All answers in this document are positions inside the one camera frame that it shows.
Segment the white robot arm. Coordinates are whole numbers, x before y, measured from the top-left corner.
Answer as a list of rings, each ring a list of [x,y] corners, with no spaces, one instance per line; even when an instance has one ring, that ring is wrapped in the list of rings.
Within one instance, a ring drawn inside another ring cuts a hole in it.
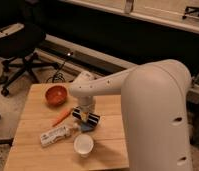
[[[70,85],[76,98],[121,96],[130,171],[193,171],[186,111],[191,74],[173,59]]]

